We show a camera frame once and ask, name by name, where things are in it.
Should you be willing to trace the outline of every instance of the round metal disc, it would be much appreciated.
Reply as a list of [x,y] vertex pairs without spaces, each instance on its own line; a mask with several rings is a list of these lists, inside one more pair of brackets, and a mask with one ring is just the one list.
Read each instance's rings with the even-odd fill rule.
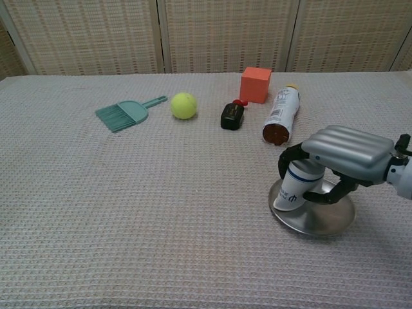
[[[356,218],[356,210],[349,196],[332,205],[321,205],[306,201],[293,211],[279,211],[273,207],[282,186],[282,179],[273,184],[269,191],[269,207],[272,214],[288,227],[307,235],[331,236],[342,233]],[[335,186],[323,180],[322,193]]]

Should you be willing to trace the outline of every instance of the metal robot arm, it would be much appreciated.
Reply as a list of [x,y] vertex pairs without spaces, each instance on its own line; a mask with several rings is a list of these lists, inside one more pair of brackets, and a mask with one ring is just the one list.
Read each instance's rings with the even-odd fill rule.
[[340,182],[326,194],[306,192],[308,201],[333,204],[358,185],[369,187],[387,181],[398,195],[412,200],[412,152],[407,151],[409,135],[393,141],[344,126],[328,126],[308,140],[289,147],[278,162],[281,178],[291,161],[311,159],[332,170]]

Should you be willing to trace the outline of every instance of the orange block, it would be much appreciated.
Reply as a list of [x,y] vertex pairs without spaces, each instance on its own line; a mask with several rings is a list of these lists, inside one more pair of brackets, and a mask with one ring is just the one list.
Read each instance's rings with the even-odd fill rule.
[[240,96],[244,101],[265,103],[272,70],[248,66],[242,74]]

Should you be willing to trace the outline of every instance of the spray can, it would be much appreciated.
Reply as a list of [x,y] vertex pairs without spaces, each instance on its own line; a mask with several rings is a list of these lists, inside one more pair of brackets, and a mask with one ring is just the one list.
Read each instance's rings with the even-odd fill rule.
[[263,138],[267,142],[281,145],[289,141],[299,101],[300,94],[295,84],[288,84],[279,90],[270,115],[263,125]]

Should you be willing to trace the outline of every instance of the wicker screen panel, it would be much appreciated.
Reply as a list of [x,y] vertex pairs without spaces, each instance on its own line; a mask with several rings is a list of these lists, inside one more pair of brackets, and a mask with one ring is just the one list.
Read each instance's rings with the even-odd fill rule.
[[388,71],[410,27],[410,0],[301,0],[288,71]]
[[410,69],[412,69],[412,28],[409,31],[391,70],[406,71]]
[[150,0],[5,0],[39,74],[156,73]]
[[165,0],[172,72],[284,71],[297,1]]
[[26,70],[6,29],[0,23],[0,80],[16,75],[26,75]]

